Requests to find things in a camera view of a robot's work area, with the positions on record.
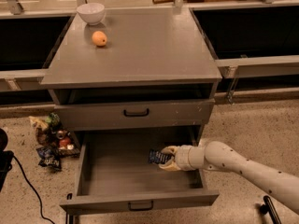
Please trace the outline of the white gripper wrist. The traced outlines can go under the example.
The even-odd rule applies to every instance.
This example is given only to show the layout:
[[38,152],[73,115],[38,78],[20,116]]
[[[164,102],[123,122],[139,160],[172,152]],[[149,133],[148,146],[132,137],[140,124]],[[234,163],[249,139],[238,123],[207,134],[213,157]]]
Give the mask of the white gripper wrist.
[[159,164],[159,167],[167,172],[193,171],[204,167],[205,152],[202,147],[194,146],[169,146],[161,150],[163,154],[175,155],[174,161]]

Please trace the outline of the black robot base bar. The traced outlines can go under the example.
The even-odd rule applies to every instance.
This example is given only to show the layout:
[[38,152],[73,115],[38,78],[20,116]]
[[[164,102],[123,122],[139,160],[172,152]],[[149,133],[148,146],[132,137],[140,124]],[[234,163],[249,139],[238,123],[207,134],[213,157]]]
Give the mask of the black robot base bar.
[[273,224],[282,224],[278,216],[277,210],[269,196],[265,195],[263,197],[263,204],[259,207],[259,211],[263,215],[268,214],[271,217]]

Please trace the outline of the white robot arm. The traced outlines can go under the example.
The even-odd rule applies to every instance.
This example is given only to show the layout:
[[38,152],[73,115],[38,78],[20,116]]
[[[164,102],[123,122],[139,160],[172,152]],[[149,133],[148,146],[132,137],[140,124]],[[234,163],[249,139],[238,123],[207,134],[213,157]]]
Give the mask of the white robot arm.
[[241,156],[232,147],[212,141],[204,146],[169,146],[159,154],[159,167],[166,171],[233,172],[299,214],[299,178]]

